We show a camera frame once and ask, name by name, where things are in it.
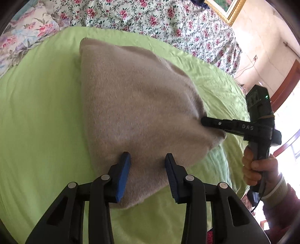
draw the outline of sleeve cuff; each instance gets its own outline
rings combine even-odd
[[[286,196],[288,192],[287,183],[285,182],[284,177],[281,177],[281,180],[275,186],[275,188],[266,196],[263,196],[261,200],[263,201],[267,209],[273,208],[278,205]]]

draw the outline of green bed sheet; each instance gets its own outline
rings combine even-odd
[[[164,42],[88,27],[70,27],[50,37],[0,79],[0,219],[19,244],[69,182],[95,179],[80,94],[79,44],[84,37],[153,51],[190,76],[209,116],[248,120],[245,97],[232,77]],[[242,197],[245,146],[241,137],[228,135],[188,172],[203,182],[227,182]],[[184,218],[185,205],[175,204],[169,187],[132,208],[111,209],[116,244],[180,243]]]

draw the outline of silver screw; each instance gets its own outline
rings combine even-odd
[[[70,182],[70,183],[68,184],[68,187],[69,187],[70,189],[72,189],[72,188],[76,187],[76,183],[75,183],[75,182]]]
[[[226,189],[228,187],[228,185],[225,182],[221,182],[220,187],[223,188],[223,189]]]
[[[194,176],[192,176],[192,175],[187,175],[187,176],[185,177],[185,179],[186,179],[187,181],[193,181],[195,178],[194,178]]]
[[[110,179],[110,176],[109,175],[102,175],[101,176],[101,180],[103,180],[103,181],[107,181],[107,180],[109,180]]]

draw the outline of picture frame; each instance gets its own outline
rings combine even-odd
[[[232,26],[246,0],[205,0],[229,26]]]

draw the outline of beige wall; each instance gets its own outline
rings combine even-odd
[[[249,89],[261,82],[272,96],[297,58],[283,42],[288,42],[300,53],[297,40],[280,15],[265,0],[246,0],[232,27],[243,51],[236,73],[236,77],[240,76],[236,80]],[[255,55],[258,59],[254,67],[250,68],[254,64]]]

